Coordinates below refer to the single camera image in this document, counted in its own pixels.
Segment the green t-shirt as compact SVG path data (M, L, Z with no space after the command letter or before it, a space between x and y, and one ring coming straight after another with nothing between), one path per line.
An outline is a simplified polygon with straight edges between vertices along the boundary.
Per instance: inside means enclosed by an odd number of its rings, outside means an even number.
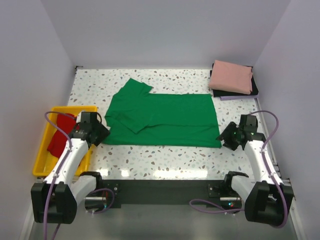
M153 93L152 86L130 78L113 95L105 120L106 145L221 148L212 96Z

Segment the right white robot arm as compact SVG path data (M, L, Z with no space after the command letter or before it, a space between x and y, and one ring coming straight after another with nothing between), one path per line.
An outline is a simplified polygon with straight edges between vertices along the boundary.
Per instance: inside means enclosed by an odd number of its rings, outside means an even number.
M217 140L232 151L242 148L254 178L230 171L224 178L222 189L227 196L238 194L241 197L249 222L282 228L287 223L294 192L291 186L284 184L274 168L267 147L270 139L258 132L258 119L254 113L241 115L239 124L233 121L228 124Z

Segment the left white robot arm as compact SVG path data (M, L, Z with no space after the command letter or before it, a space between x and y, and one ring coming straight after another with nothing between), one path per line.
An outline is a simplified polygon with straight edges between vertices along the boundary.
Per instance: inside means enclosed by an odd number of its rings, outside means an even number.
M101 144L110 131L96 111L81 111L70 133L56 124L53 127L66 137L66 143L53 170L31 188L33 217L37 223L71 224L82 199L88 194L99 196L104 190L98 172L83 172L76 183L72 181L90 147Z

